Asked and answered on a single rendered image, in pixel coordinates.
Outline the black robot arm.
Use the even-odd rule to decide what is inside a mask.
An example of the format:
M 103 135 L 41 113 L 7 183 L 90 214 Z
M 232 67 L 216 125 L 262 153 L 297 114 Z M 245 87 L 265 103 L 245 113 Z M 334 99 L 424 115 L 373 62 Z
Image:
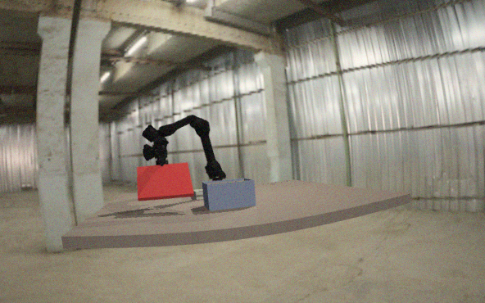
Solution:
M 222 179 L 225 179 L 226 174 L 221 169 L 220 164 L 215 160 L 215 155 L 209 138 L 210 123 L 207 120 L 196 117 L 195 115 L 187 115 L 183 119 L 175 121 L 172 124 L 161 126 L 159 129 L 154 129 L 152 125 L 148 125 L 143 131 L 142 135 L 149 142 L 153 142 L 153 140 L 156 138 L 163 138 L 172 135 L 176 132 L 176 130 L 184 127 L 187 124 L 190 124 L 191 127 L 195 129 L 196 133 L 200 136 L 202 140 L 204 154 L 206 157 L 205 168 L 206 173 L 209 175 L 209 178 L 212 179 L 212 181 L 220 181 Z M 156 159 L 154 150 L 156 150 L 154 144 L 152 144 L 152 146 L 149 146 L 147 144 L 144 145 L 143 154 L 144 158 L 147 161 L 153 159 L 154 157 Z

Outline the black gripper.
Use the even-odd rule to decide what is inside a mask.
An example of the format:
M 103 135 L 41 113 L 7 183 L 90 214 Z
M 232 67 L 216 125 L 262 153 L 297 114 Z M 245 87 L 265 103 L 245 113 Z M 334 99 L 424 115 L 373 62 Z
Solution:
M 167 152 L 167 140 L 166 138 L 156 138 L 153 140 L 154 147 L 156 148 L 155 150 L 155 156 L 156 156 L 156 165 L 161 165 L 164 166 L 165 164 L 169 164 L 168 161 L 165 159 L 167 158 L 168 152 Z

